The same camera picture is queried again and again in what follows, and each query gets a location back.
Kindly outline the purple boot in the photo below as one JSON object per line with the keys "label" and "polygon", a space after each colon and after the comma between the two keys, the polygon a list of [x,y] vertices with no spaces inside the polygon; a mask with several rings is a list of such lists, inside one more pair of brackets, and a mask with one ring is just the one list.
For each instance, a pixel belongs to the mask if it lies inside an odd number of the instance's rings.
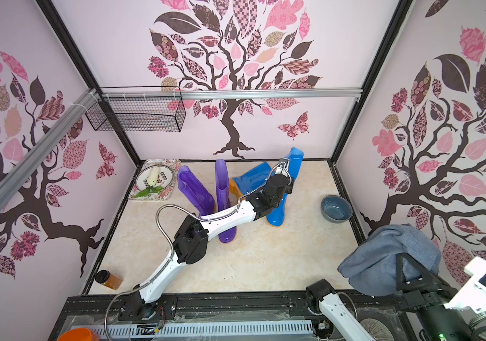
{"label": "purple boot", "polygon": [[177,174],[177,186],[180,192],[190,201],[200,216],[211,215],[215,211],[213,196],[198,180],[188,166],[181,166]]}
{"label": "purple boot", "polygon": [[[227,165],[224,160],[219,159],[215,162],[215,189],[218,211],[223,211],[231,207],[230,203],[230,178],[228,176]],[[237,228],[233,227],[218,235],[221,243],[229,243],[237,235]]]}

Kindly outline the grey cloth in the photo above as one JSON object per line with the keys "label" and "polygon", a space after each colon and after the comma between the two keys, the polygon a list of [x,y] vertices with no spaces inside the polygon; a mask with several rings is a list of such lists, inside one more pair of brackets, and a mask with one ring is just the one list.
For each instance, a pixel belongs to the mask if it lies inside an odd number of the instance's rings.
{"label": "grey cloth", "polygon": [[391,224],[375,230],[338,266],[338,272],[357,291],[368,296],[388,296],[396,291],[396,256],[409,254],[437,274],[439,248],[420,230]]}

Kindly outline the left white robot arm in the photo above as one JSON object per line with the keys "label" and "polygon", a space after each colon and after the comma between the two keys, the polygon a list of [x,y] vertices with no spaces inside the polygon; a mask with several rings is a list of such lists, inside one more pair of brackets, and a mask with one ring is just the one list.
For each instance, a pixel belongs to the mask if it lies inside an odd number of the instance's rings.
{"label": "left white robot arm", "polygon": [[203,217],[188,213],[170,242],[166,258],[139,286],[142,303],[158,301],[184,267],[199,262],[205,256],[210,240],[233,227],[254,222],[272,213],[291,191],[292,183],[287,172],[276,173],[269,176],[263,186],[240,198],[233,207]]}

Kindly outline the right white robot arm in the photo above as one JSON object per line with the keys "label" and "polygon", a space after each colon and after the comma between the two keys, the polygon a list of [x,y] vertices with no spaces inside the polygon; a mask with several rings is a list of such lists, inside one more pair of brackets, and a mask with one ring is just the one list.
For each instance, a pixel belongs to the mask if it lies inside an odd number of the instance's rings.
{"label": "right white robot arm", "polygon": [[[455,289],[409,254],[398,254],[391,313],[403,331],[410,327],[406,315],[413,313],[421,324],[421,340],[486,340],[486,260],[473,258],[464,272],[469,279]],[[385,317],[358,318],[356,306],[347,307],[342,295],[325,279],[307,287],[306,307],[318,316],[314,325],[318,337],[394,339],[395,324]]]}

